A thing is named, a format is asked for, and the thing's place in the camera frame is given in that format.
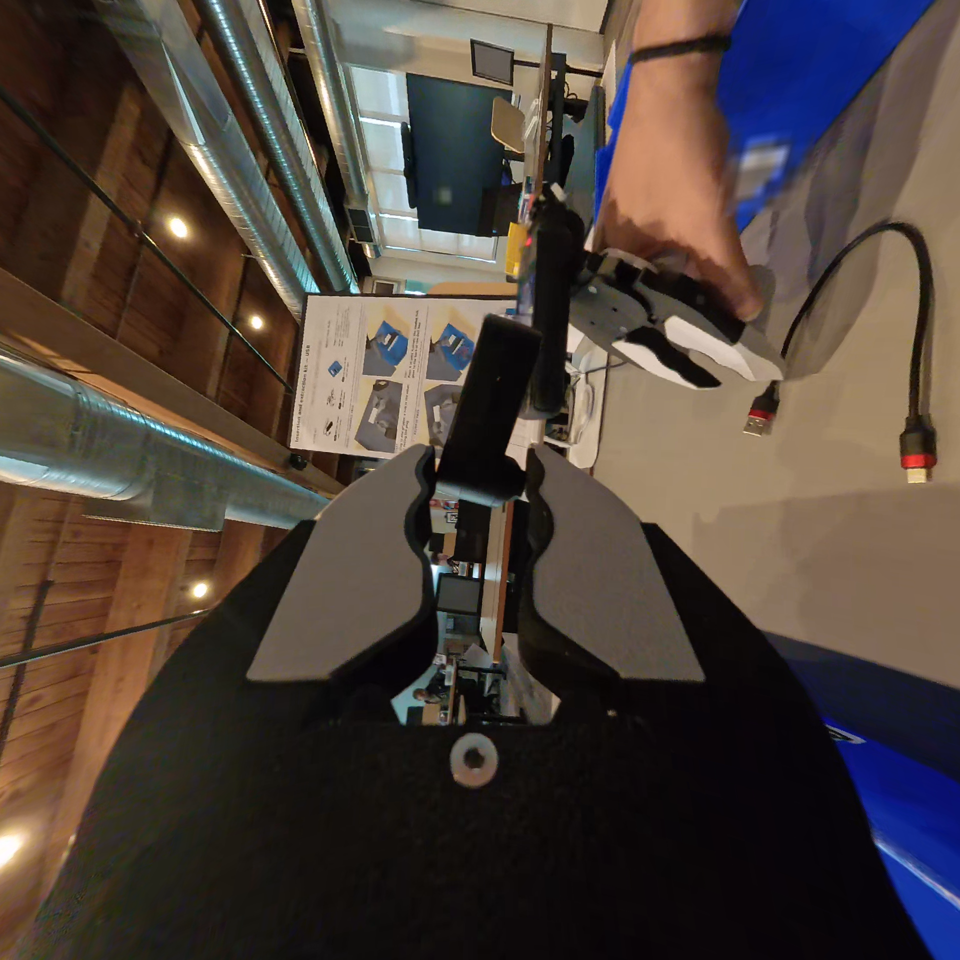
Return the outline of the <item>large black monitor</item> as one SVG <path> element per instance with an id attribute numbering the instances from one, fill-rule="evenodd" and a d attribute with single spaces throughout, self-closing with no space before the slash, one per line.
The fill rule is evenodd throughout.
<path id="1" fill-rule="evenodd" d="M 408 205 L 427 231 L 505 236 L 521 186 L 506 174 L 506 150 L 491 127 L 511 95 L 485 85 L 406 75 L 409 119 L 401 127 Z"/>

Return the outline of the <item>large metal ceiling duct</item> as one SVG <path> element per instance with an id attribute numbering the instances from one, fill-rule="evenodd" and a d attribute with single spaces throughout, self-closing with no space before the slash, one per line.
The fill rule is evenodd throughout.
<path id="1" fill-rule="evenodd" d="M 1 479 L 81 499 L 93 519 L 289 530 L 330 498 L 2 349 Z"/>

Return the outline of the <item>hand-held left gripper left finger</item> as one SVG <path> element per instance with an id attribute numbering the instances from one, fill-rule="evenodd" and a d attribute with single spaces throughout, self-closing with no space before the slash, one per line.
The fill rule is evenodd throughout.
<path id="1" fill-rule="evenodd" d="M 390 683 L 412 683 L 437 648 L 426 547 L 435 451 L 416 444 L 340 492 L 318 514 L 246 678 L 341 680 L 426 628 Z"/>

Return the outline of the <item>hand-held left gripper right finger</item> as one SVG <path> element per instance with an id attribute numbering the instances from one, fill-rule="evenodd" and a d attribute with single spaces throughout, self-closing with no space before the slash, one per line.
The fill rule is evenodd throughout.
<path id="1" fill-rule="evenodd" d="M 548 446 L 529 449 L 531 561 L 518 648 L 542 685 L 706 680 L 639 517 Z"/>

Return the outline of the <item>black wrist band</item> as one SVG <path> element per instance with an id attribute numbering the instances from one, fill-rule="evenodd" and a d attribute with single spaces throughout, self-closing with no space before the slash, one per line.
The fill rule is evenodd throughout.
<path id="1" fill-rule="evenodd" d="M 733 39 L 726 33 L 707 33 L 695 38 L 638 47 L 630 53 L 631 66 L 664 59 L 693 55 L 722 56 L 732 46 Z"/>

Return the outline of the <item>wooden top desk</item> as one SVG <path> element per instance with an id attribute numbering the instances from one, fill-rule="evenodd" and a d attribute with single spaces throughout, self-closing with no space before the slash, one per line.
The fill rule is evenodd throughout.
<path id="1" fill-rule="evenodd" d="M 543 52 L 535 64 L 534 100 L 526 112 L 524 180 L 532 198 L 558 183 L 562 163 L 567 56 L 553 47 L 554 25 L 545 28 Z"/>

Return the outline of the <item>black sign stand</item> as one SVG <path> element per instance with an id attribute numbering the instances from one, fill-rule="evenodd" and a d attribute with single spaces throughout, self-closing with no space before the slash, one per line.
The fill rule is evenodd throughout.
<path id="1" fill-rule="evenodd" d="M 470 41 L 470 59 L 472 75 L 475 78 L 507 88 L 514 86 L 518 69 L 536 70 L 543 66 L 540 60 L 520 58 L 515 51 L 478 39 Z M 555 73 L 562 71 L 565 74 L 593 79 L 601 79 L 603 75 L 599 69 L 572 65 L 564 53 L 551 51 L 548 60 Z"/>

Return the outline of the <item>person's right hand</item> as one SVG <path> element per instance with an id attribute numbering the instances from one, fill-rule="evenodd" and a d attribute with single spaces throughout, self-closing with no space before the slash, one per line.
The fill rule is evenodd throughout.
<path id="1" fill-rule="evenodd" d="M 679 258 L 750 321 L 763 300 L 731 206 L 727 126 L 716 101 L 721 58 L 694 51 L 631 66 L 592 246 L 648 262 Z"/>

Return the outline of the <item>beige chair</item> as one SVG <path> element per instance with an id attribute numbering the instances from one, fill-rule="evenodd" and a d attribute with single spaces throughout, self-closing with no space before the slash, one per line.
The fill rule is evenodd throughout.
<path id="1" fill-rule="evenodd" d="M 495 97 L 490 114 L 490 135 L 512 155 L 524 156 L 525 115 L 508 99 Z"/>

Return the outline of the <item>blue plastic bin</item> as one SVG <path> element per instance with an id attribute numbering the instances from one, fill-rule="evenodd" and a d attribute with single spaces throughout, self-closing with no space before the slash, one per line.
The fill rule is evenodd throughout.
<path id="1" fill-rule="evenodd" d="M 771 632 L 829 727 L 930 954 L 959 957 L 959 691 Z"/>
<path id="2" fill-rule="evenodd" d="M 782 170 L 736 203 L 738 229 L 808 187 L 813 268 L 894 207 L 921 149 L 958 2 L 746 2 L 717 86 L 728 153 L 788 149 Z"/>

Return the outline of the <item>black usb hub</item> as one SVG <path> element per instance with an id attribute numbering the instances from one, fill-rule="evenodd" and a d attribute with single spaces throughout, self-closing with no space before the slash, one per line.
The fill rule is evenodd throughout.
<path id="1" fill-rule="evenodd" d="M 493 508 L 523 492 L 525 472 L 508 447 L 541 341 L 512 318 L 484 318 L 437 468 L 438 486 L 460 500 Z"/>

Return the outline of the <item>printed instruction board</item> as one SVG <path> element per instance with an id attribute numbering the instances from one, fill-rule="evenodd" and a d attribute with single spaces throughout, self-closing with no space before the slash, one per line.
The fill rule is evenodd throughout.
<path id="1" fill-rule="evenodd" d="M 504 283 L 440 284 L 427 294 L 309 294 L 290 448 L 389 459 L 441 453 L 486 316 L 512 317 Z"/>

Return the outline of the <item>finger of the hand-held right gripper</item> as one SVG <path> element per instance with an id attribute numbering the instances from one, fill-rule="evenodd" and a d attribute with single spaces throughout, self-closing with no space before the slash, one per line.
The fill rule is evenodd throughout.
<path id="1" fill-rule="evenodd" d="M 785 377 L 786 362 L 780 351 L 751 323 L 671 315 L 663 328 L 674 346 L 702 354 L 748 381 L 781 381 Z"/>
<path id="2" fill-rule="evenodd" d="M 712 391 L 722 385 L 654 327 L 639 327 L 616 339 L 615 352 L 654 377 L 690 390 Z"/>

